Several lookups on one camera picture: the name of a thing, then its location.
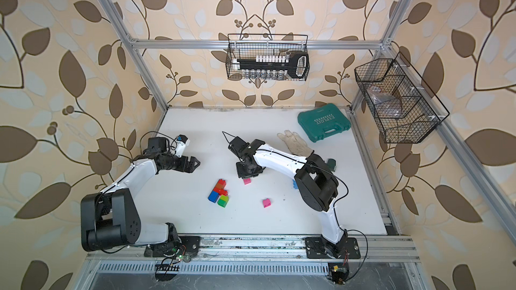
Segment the dark green lego brick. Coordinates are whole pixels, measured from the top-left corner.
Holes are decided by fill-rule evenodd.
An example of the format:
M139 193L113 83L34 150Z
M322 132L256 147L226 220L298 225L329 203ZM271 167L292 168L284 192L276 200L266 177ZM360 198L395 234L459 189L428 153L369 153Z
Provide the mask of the dark green lego brick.
M224 200L218 200L217 204L223 208L227 206L227 202Z

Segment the dark blue lego brick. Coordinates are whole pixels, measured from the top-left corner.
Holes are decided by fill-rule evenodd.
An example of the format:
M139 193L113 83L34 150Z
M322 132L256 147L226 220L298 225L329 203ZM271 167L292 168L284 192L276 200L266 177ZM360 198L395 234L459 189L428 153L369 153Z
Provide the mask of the dark blue lego brick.
M218 199L220 197L220 194L217 193L216 191L212 191L209 196L208 196L208 200L214 204L217 203Z

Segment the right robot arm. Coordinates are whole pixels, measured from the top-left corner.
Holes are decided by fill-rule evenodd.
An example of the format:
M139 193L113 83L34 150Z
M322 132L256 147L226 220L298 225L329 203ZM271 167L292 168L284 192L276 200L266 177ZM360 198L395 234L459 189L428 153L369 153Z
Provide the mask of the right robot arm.
M305 204L319 213L321 238L327 251L336 255L341 250L346 234L331 210L338 196L339 181L319 155L296 156L277 150L262 140L248 143L239 137L229 142L228 149L239 159L236 170L241 179L256 177L265 169L293 179Z

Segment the red long lego brick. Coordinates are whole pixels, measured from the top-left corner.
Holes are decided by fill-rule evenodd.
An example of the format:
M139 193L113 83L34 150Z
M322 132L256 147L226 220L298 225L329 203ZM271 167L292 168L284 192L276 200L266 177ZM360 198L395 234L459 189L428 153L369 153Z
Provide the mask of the red long lego brick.
M225 180L223 180L223 179L219 179L219 180L218 180L218 182L217 182L217 184L221 184L221 185L225 188L227 183L226 183L226 181L225 181Z

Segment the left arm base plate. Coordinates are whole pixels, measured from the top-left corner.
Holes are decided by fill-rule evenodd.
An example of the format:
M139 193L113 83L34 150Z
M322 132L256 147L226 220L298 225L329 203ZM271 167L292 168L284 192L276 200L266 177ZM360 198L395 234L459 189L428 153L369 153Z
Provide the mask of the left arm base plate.
M199 236L179 236L160 244L150 244L145 248L144 257L165 258L175 256L188 256L193 258L198 255L200 249Z

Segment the small red lego brick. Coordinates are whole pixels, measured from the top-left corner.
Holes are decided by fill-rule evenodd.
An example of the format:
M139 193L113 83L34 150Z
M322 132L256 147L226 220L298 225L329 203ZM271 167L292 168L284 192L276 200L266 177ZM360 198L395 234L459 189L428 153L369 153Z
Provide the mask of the small red lego brick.
M219 195L225 195L227 196L228 195L228 191L225 190L225 189L218 189L218 188L214 188L213 189L214 192L218 193Z

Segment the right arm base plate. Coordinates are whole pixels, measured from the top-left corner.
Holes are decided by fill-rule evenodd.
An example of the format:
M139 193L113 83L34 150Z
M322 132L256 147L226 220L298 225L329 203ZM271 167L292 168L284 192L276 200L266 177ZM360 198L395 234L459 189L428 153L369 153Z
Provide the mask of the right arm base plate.
M333 244L322 236L306 237L304 243L308 259L361 259L356 238L344 236L337 244Z

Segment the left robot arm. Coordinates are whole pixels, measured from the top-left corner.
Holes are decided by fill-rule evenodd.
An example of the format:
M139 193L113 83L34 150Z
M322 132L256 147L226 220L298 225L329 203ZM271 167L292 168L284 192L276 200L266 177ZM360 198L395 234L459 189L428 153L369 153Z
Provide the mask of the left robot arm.
M126 246L147 246L165 256L181 246L172 223L144 223L135 205L136 196L161 171L193 173L200 161L186 157L189 139L178 135L149 138L147 148L133 159L130 167L111 185L81 200L81 245L87 252Z

